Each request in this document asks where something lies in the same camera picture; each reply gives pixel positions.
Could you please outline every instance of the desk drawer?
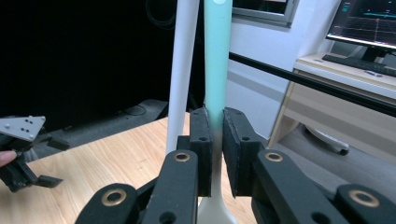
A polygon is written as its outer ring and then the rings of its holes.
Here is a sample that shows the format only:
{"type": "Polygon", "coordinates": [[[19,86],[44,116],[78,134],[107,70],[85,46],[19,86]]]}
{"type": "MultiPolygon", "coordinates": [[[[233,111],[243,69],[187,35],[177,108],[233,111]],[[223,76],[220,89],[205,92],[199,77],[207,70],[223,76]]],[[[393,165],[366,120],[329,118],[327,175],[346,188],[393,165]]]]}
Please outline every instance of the desk drawer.
{"type": "Polygon", "coordinates": [[[284,115],[396,164],[396,118],[290,84],[284,115]]]}

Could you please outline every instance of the human hand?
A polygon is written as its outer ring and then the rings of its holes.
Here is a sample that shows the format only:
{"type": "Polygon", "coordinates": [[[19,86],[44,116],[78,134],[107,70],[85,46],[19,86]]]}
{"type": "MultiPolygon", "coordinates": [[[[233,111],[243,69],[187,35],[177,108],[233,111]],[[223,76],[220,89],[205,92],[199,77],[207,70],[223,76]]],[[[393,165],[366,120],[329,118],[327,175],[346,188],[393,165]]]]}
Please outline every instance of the human hand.
{"type": "Polygon", "coordinates": [[[15,151],[0,151],[0,167],[7,165],[17,157],[15,151]]]}

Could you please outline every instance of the bolt hole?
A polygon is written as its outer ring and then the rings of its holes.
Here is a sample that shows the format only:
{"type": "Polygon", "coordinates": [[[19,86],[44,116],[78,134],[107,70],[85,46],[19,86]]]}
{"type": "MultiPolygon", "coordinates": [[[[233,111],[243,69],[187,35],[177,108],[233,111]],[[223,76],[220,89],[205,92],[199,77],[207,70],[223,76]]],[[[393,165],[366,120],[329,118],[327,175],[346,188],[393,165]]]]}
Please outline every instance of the bolt hole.
{"type": "Polygon", "coordinates": [[[190,159],[190,155],[187,153],[177,153],[174,158],[176,161],[187,161],[190,159]]]}
{"type": "Polygon", "coordinates": [[[312,214],[312,219],[318,224],[330,224],[329,218],[318,212],[312,214]]]}
{"type": "Polygon", "coordinates": [[[121,194],[118,193],[118,192],[111,193],[111,194],[109,194],[109,195],[107,196],[107,199],[108,199],[110,202],[115,202],[116,200],[119,200],[120,198],[121,198],[121,194]]]}
{"type": "Polygon", "coordinates": [[[160,216],[160,222],[162,224],[172,224],[176,221],[176,215],[172,212],[164,212],[160,216]]]}
{"type": "Polygon", "coordinates": [[[364,201],[364,202],[371,202],[372,198],[370,198],[368,195],[365,194],[357,194],[356,195],[360,200],[364,201]]]}
{"type": "Polygon", "coordinates": [[[269,152],[265,154],[265,158],[268,161],[283,161],[283,157],[275,152],[269,152]]]}

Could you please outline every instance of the white wall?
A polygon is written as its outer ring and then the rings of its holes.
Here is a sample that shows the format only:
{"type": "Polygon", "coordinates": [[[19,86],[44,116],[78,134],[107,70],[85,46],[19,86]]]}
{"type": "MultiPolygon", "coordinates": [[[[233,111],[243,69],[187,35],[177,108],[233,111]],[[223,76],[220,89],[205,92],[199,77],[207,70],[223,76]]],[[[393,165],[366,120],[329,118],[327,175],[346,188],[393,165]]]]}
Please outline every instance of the white wall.
{"type": "MultiPolygon", "coordinates": [[[[329,51],[324,36],[338,0],[299,0],[290,28],[233,18],[230,52],[292,71],[297,58],[329,51]]],[[[226,106],[243,111],[269,139],[289,82],[230,61],[226,106]]]]}

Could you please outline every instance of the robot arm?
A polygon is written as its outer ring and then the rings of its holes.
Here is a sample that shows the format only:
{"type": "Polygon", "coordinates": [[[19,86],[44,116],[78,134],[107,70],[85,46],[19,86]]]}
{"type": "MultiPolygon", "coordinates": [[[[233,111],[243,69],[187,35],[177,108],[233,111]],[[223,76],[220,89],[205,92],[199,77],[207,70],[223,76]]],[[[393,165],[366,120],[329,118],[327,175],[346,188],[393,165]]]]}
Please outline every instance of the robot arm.
{"type": "Polygon", "coordinates": [[[53,139],[50,134],[39,135],[45,122],[45,117],[9,117],[0,119],[0,150],[15,150],[17,158],[11,163],[0,167],[0,178],[12,192],[37,185],[54,188],[62,179],[41,175],[36,177],[27,166],[23,152],[34,145],[48,141],[52,147],[67,149],[69,145],[53,139]]]}
{"type": "MultiPolygon", "coordinates": [[[[191,112],[157,178],[140,189],[112,184],[97,191],[82,223],[197,223],[197,198],[211,196],[212,138],[204,108],[191,112]]],[[[225,108],[222,151],[234,197],[251,197],[257,223],[396,223],[396,205],[356,184],[335,195],[319,188],[285,153],[265,149],[246,116],[225,108]]]]}

